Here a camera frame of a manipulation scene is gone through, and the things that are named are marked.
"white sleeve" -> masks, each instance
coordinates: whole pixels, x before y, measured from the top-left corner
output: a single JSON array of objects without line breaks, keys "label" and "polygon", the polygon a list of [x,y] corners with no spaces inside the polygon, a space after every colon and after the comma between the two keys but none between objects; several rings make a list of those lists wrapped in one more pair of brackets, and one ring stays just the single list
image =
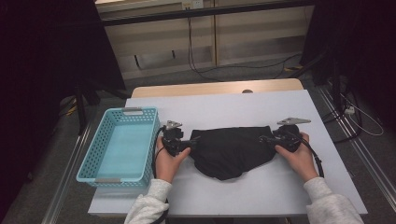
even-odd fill
[{"label": "white sleeve", "polygon": [[308,180],[304,188],[312,202],[306,207],[311,224],[363,223],[352,202],[343,195],[334,194],[324,178]]},{"label": "white sleeve", "polygon": [[163,211],[169,208],[169,204],[165,201],[171,188],[172,185],[164,180],[151,179],[148,194],[137,197],[125,218],[124,224],[145,224],[157,220],[163,214]]}]

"black cloth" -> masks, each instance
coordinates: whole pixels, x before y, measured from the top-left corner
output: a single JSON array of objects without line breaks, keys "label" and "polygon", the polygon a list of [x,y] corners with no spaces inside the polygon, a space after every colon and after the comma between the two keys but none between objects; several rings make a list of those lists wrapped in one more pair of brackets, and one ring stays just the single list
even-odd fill
[{"label": "black cloth", "polygon": [[190,156],[204,175],[219,180],[236,178],[275,156],[273,148],[259,141],[262,135],[274,137],[269,126],[193,130],[191,139],[200,138]]}]

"blue plastic basket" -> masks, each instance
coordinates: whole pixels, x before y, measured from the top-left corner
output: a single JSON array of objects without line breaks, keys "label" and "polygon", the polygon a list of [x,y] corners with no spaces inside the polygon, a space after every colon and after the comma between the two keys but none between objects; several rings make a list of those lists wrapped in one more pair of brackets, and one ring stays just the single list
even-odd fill
[{"label": "blue plastic basket", "polygon": [[155,107],[108,109],[78,170],[77,181],[93,187],[146,188],[159,128]]}]

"person's right hand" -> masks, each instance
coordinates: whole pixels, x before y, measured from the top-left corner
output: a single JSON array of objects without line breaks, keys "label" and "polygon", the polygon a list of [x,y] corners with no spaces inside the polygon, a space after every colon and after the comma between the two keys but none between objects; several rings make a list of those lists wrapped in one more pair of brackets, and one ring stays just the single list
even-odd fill
[{"label": "person's right hand", "polygon": [[163,148],[162,140],[162,137],[158,137],[157,139],[157,148],[160,150],[155,162],[157,178],[172,184],[178,167],[180,166],[181,162],[189,156],[191,148],[188,147],[180,152],[177,156],[173,157],[168,153],[168,151],[166,151],[165,148]]},{"label": "person's right hand", "polygon": [[[301,133],[301,135],[306,142],[309,142],[308,134]],[[289,152],[278,145],[275,146],[275,150],[289,162],[291,168],[297,172],[304,182],[319,176],[315,170],[312,152],[303,143],[300,144],[295,152]]]}]

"person's left hand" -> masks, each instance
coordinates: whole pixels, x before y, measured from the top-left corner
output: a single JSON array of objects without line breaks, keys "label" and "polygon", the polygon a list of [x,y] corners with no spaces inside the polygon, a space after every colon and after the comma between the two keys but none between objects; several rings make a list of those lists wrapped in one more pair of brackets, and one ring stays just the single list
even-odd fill
[{"label": "person's left hand", "polygon": [[[161,150],[163,148],[163,138],[157,139],[157,148]],[[181,162],[186,159],[190,154],[191,149],[188,147],[180,152],[177,156],[171,156],[168,151],[164,148],[157,156],[155,162],[157,179],[164,180],[168,183],[172,183],[175,174],[177,173],[178,167]]]}]

